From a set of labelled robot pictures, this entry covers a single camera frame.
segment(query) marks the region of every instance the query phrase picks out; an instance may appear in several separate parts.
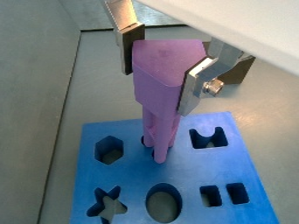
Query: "metal bracket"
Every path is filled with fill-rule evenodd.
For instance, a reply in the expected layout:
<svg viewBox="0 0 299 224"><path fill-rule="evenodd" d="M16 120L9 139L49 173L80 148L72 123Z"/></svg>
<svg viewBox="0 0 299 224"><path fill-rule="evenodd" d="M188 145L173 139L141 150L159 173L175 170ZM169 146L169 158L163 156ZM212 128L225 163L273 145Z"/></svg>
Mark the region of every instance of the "metal bracket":
<svg viewBox="0 0 299 224"><path fill-rule="evenodd" d="M133 42L139 39L145 39L145 26L136 20L131 0L111 0L101 3L116 34L116 44L120 48L121 72L123 74L131 74L133 72Z"/></svg>
<svg viewBox="0 0 299 224"><path fill-rule="evenodd" d="M207 91L207 82L211 83L212 79L224 74L243 59L243 55L236 47L211 39L208 57L185 72L177 105L181 116L187 116L199 105L201 90Z"/></svg>

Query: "pink block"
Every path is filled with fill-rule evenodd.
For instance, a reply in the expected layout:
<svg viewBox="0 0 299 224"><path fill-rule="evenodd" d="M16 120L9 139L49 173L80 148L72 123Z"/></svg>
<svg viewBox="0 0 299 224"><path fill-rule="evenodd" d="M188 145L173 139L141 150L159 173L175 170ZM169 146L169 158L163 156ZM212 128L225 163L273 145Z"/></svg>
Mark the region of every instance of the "pink block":
<svg viewBox="0 0 299 224"><path fill-rule="evenodd" d="M187 69L205 57L195 39L137 40L133 44L135 99L143 104L144 145L165 160L180 122L176 112Z"/></svg>

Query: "blue foam board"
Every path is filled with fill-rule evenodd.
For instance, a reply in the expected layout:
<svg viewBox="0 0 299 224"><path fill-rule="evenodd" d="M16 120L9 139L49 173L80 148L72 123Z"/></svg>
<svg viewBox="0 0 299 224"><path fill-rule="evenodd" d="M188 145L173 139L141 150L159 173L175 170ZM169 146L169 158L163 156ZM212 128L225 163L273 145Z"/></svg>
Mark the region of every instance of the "blue foam board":
<svg viewBox="0 0 299 224"><path fill-rule="evenodd" d="M229 112L181 119L163 164L153 161L153 150L143 146L141 135L141 120L83 126L71 224L108 223L88 216L88 211L104 208L105 195L127 208L113 216L112 224L159 223L145 208L148 195L159 190L168 191L181 208L175 224L279 223ZM204 141L213 146L204 148ZM96 149L105 152L111 142L124 155L104 164Z"/></svg>

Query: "oval hole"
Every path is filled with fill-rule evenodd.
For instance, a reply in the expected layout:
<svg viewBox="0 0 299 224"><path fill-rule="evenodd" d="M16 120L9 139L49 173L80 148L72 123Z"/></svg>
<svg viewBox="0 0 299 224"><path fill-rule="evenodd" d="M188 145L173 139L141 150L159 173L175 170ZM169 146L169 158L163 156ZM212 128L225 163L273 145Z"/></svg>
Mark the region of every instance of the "oval hole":
<svg viewBox="0 0 299 224"><path fill-rule="evenodd" d="M172 185L161 183L151 188L145 196L145 209L160 223L176 220L183 209L183 199Z"/></svg>

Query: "rectangular hole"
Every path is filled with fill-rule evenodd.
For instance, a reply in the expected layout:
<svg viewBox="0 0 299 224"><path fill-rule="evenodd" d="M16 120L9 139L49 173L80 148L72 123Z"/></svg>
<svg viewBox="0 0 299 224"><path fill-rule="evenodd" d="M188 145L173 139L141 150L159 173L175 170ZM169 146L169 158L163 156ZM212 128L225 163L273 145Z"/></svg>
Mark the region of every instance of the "rectangular hole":
<svg viewBox="0 0 299 224"><path fill-rule="evenodd" d="M228 184L227 190L233 205L248 203L248 192L241 183Z"/></svg>
<svg viewBox="0 0 299 224"><path fill-rule="evenodd" d="M221 206L220 191L215 185L205 185L200 187L200 198L205 207Z"/></svg>

